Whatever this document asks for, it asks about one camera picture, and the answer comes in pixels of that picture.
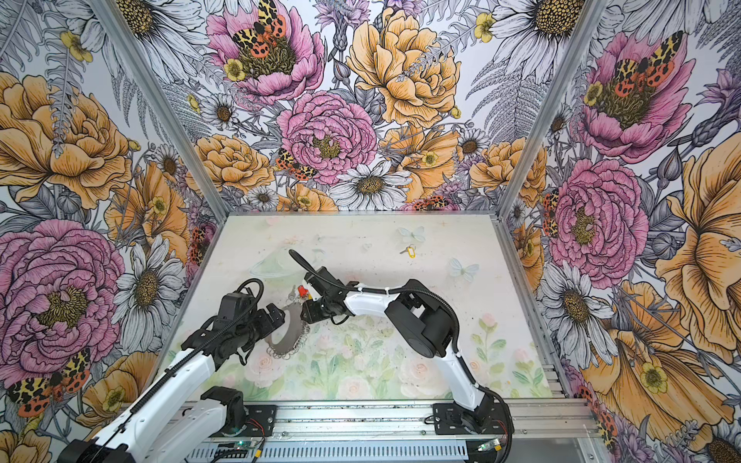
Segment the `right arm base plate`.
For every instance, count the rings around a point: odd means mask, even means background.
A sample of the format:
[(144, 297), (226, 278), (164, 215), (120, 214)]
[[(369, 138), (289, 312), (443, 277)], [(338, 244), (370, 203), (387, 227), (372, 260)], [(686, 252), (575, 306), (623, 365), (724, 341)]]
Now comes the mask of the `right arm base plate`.
[(505, 435), (513, 425), (500, 403), (480, 405), (475, 411), (456, 403), (434, 403), (431, 424), (437, 435)]

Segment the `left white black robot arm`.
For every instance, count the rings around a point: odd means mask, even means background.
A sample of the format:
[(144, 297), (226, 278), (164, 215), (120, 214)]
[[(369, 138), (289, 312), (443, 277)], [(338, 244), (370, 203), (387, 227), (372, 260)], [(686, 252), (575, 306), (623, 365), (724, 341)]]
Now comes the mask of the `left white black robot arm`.
[(208, 379), (239, 352), (281, 328), (285, 312), (269, 304), (261, 309), (249, 292), (225, 295), (211, 316), (181, 345), (181, 352), (141, 397), (88, 441), (74, 440), (61, 462), (181, 462), (206, 438), (266, 430), (249, 418), (243, 394), (214, 386), (189, 409), (184, 405)]

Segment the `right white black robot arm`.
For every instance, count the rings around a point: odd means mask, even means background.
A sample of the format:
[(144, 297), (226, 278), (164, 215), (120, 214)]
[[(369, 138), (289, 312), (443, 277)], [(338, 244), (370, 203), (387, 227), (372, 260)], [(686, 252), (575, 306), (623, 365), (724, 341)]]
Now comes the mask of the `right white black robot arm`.
[(445, 433), (513, 436), (509, 405), (474, 378), (463, 358), (455, 311), (421, 282), (412, 279), (402, 287), (373, 289), (358, 282), (344, 284), (322, 267), (305, 275), (298, 293), (306, 323), (352, 316), (385, 318), (413, 351), (432, 360), (453, 397), (449, 410), (433, 414)]

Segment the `coloured tagged keys bunch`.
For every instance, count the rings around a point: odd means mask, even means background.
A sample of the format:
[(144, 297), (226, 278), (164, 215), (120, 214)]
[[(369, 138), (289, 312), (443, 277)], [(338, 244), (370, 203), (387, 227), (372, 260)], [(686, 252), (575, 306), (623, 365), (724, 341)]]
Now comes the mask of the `coloured tagged keys bunch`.
[(306, 302), (312, 302), (313, 300), (314, 297), (312, 293), (308, 289), (306, 289), (306, 287), (299, 285), (293, 287), (293, 289), (289, 293), (288, 306), (290, 308), (297, 307), (301, 309)]

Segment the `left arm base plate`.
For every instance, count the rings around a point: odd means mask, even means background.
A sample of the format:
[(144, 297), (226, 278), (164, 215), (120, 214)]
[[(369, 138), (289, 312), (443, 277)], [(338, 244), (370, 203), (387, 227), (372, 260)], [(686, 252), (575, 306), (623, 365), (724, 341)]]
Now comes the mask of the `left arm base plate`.
[(271, 437), (277, 421), (278, 407), (276, 405), (245, 404), (244, 411), (237, 416), (237, 425), (229, 432), (229, 436)]

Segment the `silver metal keyring plate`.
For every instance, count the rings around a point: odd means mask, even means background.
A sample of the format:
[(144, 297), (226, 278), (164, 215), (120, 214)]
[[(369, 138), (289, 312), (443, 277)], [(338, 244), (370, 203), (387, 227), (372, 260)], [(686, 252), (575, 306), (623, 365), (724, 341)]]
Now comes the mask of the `silver metal keyring plate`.
[(285, 306), (284, 312), (288, 317), (288, 328), (278, 341), (268, 339), (267, 353), (275, 359), (289, 360), (303, 345), (310, 332), (310, 327), (301, 318), (302, 304), (300, 302), (293, 302)]

